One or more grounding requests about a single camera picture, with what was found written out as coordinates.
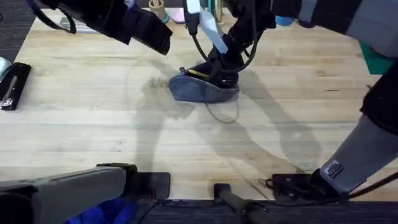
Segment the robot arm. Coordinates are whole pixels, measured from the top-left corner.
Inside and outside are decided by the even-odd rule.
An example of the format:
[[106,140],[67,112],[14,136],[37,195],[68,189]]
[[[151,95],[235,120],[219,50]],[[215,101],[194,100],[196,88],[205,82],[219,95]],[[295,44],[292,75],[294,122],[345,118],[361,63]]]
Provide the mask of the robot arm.
[[294,17],[365,42],[398,57],[398,1],[273,0],[271,13]]

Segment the black cable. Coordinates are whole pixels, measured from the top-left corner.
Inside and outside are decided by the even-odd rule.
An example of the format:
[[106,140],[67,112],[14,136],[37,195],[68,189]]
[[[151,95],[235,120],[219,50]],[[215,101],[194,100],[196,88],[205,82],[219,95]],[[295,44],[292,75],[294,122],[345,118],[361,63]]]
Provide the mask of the black cable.
[[[223,69],[223,68],[219,68],[218,72],[223,72],[223,73],[238,73],[242,70],[244,70],[247,66],[249,66],[249,64],[253,61],[253,58],[256,54],[256,50],[257,50],[257,44],[259,42],[259,37],[257,36],[257,22],[256,22],[256,0],[252,0],[252,30],[253,30],[253,48],[251,49],[250,52],[250,56],[249,59],[247,60],[247,62],[242,65],[239,68],[235,68],[235,69]],[[214,67],[214,64],[210,61],[210,59],[207,57],[207,55],[204,53],[202,47],[199,44],[199,41],[195,35],[192,35],[192,39],[200,53],[200,55],[203,57],[203,59],[205,59],[205,61],[211,66]]]
[[141,216],[141,218],[139,219],[139,221],[137,222],[137,224],[140,224],[142,221],[144,221],[144,219],[146,218],[146,216],[149,214],[150,211],[152,211],[157,205],[157,202],[153,203],[148,210],[145,211],[145,213]]

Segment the black stapler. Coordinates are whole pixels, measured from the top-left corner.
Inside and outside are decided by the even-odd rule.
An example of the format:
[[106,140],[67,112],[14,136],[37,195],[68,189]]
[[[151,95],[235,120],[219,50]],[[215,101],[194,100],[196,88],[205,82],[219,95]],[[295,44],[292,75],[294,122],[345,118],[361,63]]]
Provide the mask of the black stapler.
[[16,110],[31,68],[24,63],[13,63],[0,74],[0,109]]

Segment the dark floor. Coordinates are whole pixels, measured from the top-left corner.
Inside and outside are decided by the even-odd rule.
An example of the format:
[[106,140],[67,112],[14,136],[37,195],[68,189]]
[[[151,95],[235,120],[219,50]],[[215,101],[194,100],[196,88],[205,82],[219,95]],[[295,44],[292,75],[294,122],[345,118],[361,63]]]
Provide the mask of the dark floor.
[[[166,0],[167,7],[179,6],[181,0]],[[145,0],[139,0],[146,6]],[[1,0],[0,13],[0,57],[13,61],[33,23],[34,16],[24,0]],[[192,202],[189,206],[201,206],[203,202]],[[150,206],[139,205],[136,218]],[[294,223],[398,223],[398,203],[360,202],[347,205],[329,205],[308,208],[275,208],[269,211],[277,217],[284,217]],[[238,223],[228,207],[172,208],[155,207],[142,223]]]

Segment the wooden table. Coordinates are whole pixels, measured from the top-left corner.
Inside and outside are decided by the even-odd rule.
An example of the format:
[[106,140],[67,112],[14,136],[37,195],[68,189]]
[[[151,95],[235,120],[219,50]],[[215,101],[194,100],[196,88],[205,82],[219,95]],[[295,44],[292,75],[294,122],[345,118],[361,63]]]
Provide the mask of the wooden table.
[[[224,22],[228,30],[234,19]],[[19,108],[0,113],[0,178],[126,162],[170,172],[170,198],[212,198],[218,182],[244,198],[272,198],[257,179],[322,165],[356,126],[366,85],[378,79],[368,75],[357,41],[294,25],[263,35],[241,72],[238,101],[177,102],[167,80],[202,59],[184,26],[168,26],[174,34],[163,56],[136,41],[70,35],[36,19],[16,60],[33,66]],[[198,38],[210,50],[202,32]],[[365,185],[397,168],[393,162]],[[397,187],[361,199],[398,200]]]

